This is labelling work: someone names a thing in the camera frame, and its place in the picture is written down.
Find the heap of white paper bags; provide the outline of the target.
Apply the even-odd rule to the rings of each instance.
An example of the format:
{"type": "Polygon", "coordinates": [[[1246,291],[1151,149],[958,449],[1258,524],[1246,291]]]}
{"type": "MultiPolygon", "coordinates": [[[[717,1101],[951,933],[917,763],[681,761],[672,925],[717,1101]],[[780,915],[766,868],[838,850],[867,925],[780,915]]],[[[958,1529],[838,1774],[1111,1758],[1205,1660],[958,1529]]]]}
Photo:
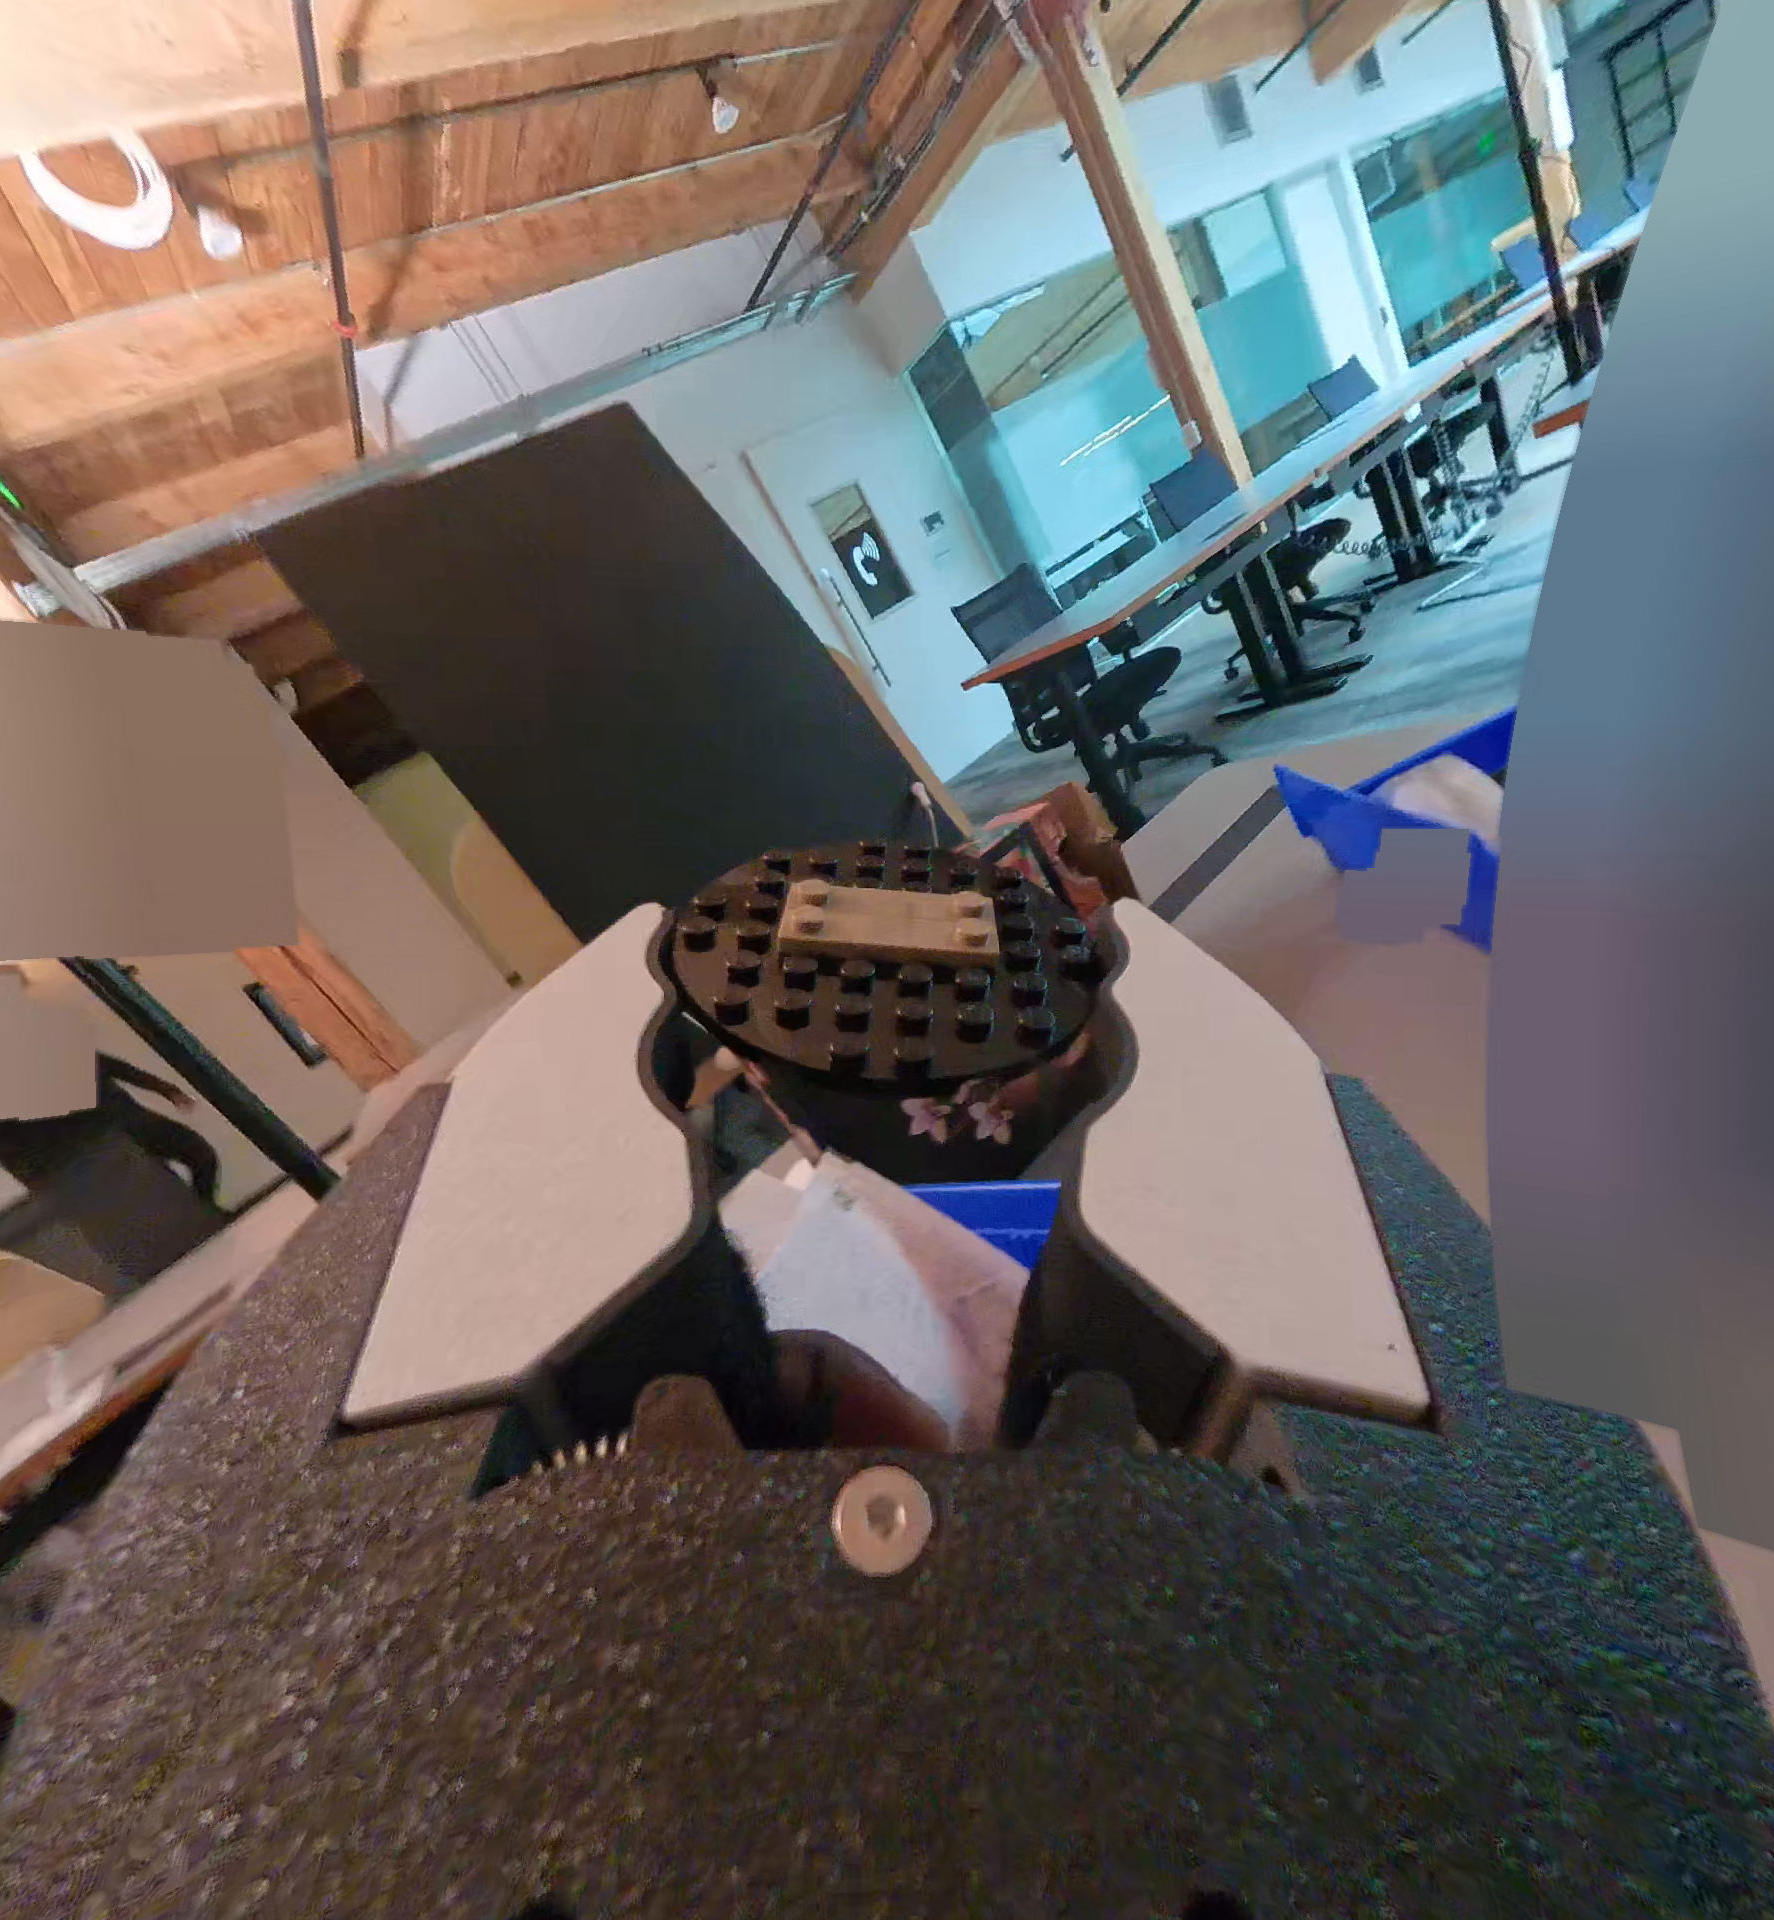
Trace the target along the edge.
{"type": "Polygon", "coordinates": [[[1470,833],[1500,850],[1504,784],[1462,758],[1429,758],[1415,768],[1389,777],[1377,801],[1407,819],[1470,833]]]}

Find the black phone icon sign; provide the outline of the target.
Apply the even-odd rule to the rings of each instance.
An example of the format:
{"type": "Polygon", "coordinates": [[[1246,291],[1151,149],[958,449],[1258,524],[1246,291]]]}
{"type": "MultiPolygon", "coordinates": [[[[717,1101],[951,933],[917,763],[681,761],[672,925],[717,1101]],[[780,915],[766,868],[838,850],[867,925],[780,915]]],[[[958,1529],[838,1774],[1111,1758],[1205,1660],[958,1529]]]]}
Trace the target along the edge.
{"type": "Polygon", "coordinates": [[[867,617],[885,617],[917,597],[864,485],[820,493],[811,510],[867,617]]]}

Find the light stand with panel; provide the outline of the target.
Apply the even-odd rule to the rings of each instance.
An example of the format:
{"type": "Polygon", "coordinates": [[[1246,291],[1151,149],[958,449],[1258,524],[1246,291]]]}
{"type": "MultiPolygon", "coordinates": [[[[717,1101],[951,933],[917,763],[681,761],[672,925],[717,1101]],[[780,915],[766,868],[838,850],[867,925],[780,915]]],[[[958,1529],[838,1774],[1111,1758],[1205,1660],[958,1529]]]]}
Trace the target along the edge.
{"type": "Polygon", "coordinates": [[[1537,20],[1534,4],[1489,0],[1486,12],[1489,12],[1496,51],[1504,64],[1504,95],[1509,95],[1509,115],[1515,128],[1534,247],[1537,247],[1537,261],[1542,261],[1548,300],[1552,300],[1558,345],[1565,362],[1565,382],[1581,385],[1593,374],[1593,350],[1582,345],[1582,332],[1576,322],[1565,252],[1559,252],[1558,222],[1552,222],[1552,191],[1576,189],[1576,168],[1565,163],[1559,149],[1548,153],[1548,139],[1552,139],[1548,33],[1534,25],[1534,20],[1537,20]]]}

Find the blue plastic bin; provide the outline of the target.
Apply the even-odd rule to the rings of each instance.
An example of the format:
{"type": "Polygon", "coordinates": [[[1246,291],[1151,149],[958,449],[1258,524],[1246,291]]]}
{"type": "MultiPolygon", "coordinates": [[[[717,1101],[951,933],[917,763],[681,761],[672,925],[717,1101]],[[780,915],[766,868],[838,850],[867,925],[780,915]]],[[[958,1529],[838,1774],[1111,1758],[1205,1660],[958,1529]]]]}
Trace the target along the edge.
{"type": "Polygon", "coordinates": [[[908,1197],[966,1229],[1021,1273],[1035,1273],[1058,1217],[1063,1183],[934,1183],[908,1187],[908,1197]]]}
{"type": "Polygon", "coordinates": [[[1496,949],[1496,894],[1500,894],[1500,850],[1483,844],[1470,833],[1438,828],[1422,819],[1407,819],[1377,801],[1377,788],[1407,768],[1415,768],[1429,758],[1462,758],[1476,768],[1496,773],[1504,784],[1514,761],[1514,735],[1515,735],[1515,708],[1504,708],[1458,735],[1446,735],[1442,744],[1390,761],[1389,768],[1339,788],[1313,773],[1293,773],[1289,763],[1275,763],[1275,791],[1285,801],[1289,824],[1297,835],[1316,839],[1336,870],[1372,870],[1382,852],[1382,839],[1390,833],[1442,833],[1458,839],[1458,859],[1467,870],[1462,904],[1453,919],[1446,925],[1467,949],[1489,950],[1496,949]]]}

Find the black orchid lego box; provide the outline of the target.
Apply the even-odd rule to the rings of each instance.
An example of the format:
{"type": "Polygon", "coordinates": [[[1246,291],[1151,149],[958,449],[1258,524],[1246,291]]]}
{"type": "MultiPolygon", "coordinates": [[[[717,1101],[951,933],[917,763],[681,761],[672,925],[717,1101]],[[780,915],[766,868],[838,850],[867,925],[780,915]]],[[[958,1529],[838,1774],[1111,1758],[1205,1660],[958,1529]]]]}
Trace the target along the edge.
{"type": "MultiPolygon", "coordinates": [[[[1115,971],[1120,944],[1111,905],[1135,899],[1135,879],[1126,878],[1115,833],[1101,824],[1101,809],[1091,791],[1063,784],[1047,801],[997,819],[990,833],[958,850],[1055,891],[1084,925],[1101,933],[1101,949],[1111,950],[1109,973],[1115,971]]],[[[889,1183],[920,1187],[1030,1178],[1055,1159],[1058,1138],[1109,1094],[1111,1069],[1115,1047],[1109,1041],[1094,1005],[1084,1037],[1063,1058],[1006,1080],[895,1094],[834,1090],[784,1069],[766,1072],[786,1085],[811,1132],[828,1152],[860,1159],[889,1183]]]]}

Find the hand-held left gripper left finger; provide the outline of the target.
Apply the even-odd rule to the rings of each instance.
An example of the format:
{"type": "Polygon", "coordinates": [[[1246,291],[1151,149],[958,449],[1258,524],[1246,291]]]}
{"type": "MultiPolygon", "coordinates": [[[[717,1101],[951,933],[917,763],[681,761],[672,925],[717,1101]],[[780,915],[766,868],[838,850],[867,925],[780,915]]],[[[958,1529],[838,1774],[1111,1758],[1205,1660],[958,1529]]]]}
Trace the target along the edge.
{"type": "Polygon", "coordinates": [[[611,1334],[702,1223],[692,1138],[652,1085],[677,1008],[639,904],[460,1063],[343,1424],[485,1411],[611,1334]]]}

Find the wooden table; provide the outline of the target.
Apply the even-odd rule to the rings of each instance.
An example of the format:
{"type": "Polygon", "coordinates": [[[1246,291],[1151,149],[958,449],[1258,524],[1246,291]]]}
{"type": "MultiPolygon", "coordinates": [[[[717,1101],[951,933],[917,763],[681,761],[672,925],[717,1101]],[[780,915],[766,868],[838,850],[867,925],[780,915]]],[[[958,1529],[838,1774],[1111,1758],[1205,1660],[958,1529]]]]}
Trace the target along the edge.
{"type": "Polygon", "coordinates": [[[1500,364],[1514,362],[1515,345],[1552,322],[1558,300],[1571,300],[1608,259],[1634,252],[1643,231],[1645,215],[1634,215],[1593,248],[1565,259],[1534,292],[1509,302],[1500,322],[1483,327],[1458,345],[1438,350],[1397,385],[1377,385],[1374,398],[1339,413],[1325,433],[1316,433],[1302,449],[1285,452],[1275,467],[1240,485],[1213,510],[1155,541],[1137,563],[1115,572],[1091,599],[1058,613],[1049,629],[1019,635],[979,677],[968,677],[966,691],[1047,673],[1063,699],[1073,748],[1084,763],[1094,801],[1101,804],[1120,839],[1135,835],[1147,819],[1126,788],[1126,763],[1101,748],[1091,712],[1076,708],[1066,652],[1083,652],[1091,641],[1111,635],[1126,617],[1144,613],[1178,588],[1237,588],[1237,633],[1258,699],[1237,708],[1232,721],[1328,699],[1349,682],[1349,673],[1363,673],[1363,657],[1323,673],[1302,661],[1293,613],[1285,608],[1280,584],[1267,563],[1267,539],[1285,532],[1293,500],[1313,485],[1357,485],[1357,475],[1402,467],[1407,441],[1422,424],[1442,419],[1453,382],[1500,374],[1500,364]]]}
{"type": "Polygon", "coordinates": [[[0,1378],[0,1529],[93,1502],[213,1323],[182,1318],[123,1353],[103,1330],[14,1364],[0,1378]]]}

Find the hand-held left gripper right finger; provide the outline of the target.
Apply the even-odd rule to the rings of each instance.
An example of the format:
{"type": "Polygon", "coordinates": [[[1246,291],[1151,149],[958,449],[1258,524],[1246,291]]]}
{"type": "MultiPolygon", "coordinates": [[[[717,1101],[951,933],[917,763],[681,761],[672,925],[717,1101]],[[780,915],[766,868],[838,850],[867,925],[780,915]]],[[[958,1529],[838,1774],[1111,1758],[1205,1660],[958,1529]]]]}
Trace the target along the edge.
{"type": "Polygon", "coordinates": [[[1097,993],[1109,1097],[1073,1159],[1073,1359],[1229,1461],[1258,1411],[1397,1433],[1438,1390],[1313,1047],[1144,904],[1097,993]]]}

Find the round black lego assembly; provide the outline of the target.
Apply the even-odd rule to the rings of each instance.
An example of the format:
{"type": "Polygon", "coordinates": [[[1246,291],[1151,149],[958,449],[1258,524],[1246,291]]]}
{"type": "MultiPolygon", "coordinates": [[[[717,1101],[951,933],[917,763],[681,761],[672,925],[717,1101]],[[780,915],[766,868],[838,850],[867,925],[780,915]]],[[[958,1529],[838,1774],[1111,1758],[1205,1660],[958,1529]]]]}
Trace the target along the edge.
{"type": "Polygon", "coordinates": [[[966,850],[766,850],[665,933],[684,1008],[745,1058],[925,1094],[1063,1058],[1111,950],[1055,891],[966,850]]]}

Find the black office chair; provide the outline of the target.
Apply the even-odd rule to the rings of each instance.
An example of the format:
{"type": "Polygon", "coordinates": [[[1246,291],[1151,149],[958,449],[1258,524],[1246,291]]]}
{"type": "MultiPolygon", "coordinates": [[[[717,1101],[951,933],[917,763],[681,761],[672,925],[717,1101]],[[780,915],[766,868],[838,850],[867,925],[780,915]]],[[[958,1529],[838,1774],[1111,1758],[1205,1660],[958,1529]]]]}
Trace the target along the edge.
{"type": "Polygon", "coordinates": [[[1325,629],[1345,629],[1349,645],[1363,645],[1364,617],[1374,613],[1374,597],[1372,590],[1323,597],[1313,577],[1316,563],[1339,557],[1349,539],[1354,539],[1349,514],[1297,521],[1293,532],[1267,549],[1264,563],[1254,560],[1240,569],[1240,584],[1254,599],[1264,599],[1267,588],[1264,577],[1273,577],[1273,597],[1289,613],[1293,635],[1302,635],[1307,624],[1325,624],[1325,629]]]}
{"type": "MultiPolygon", "coordinates": [[[[997,661],[1010,645],[1030,641],[1041,629],[1058,624],[1058,613],[1063,607],[1049,597],[1035,563],[1019,563],[997,588],[968,597],[966,607],[951,607],[951,617],[985,652],[985,661],[997,661]]],[[[1058,693],[1058,673],[1066,673],[1083,712],[1115,758],[1120,784],[1135,788],[1147,761],[1205,758],[1210,763],[1229,763],[1213,744],[1147,730],[1144,712],[1174,682],[1178,668],[1184,652],[1169,645],[1126,652],[1115,668],[1097,668],[1094,650],[1083,645],[1047,668],[1026,668],[1001,682],[1001,693],[1015,712],[1021,748],[1047,758],[1073,748],[1073,721],[1058,693]]]]}

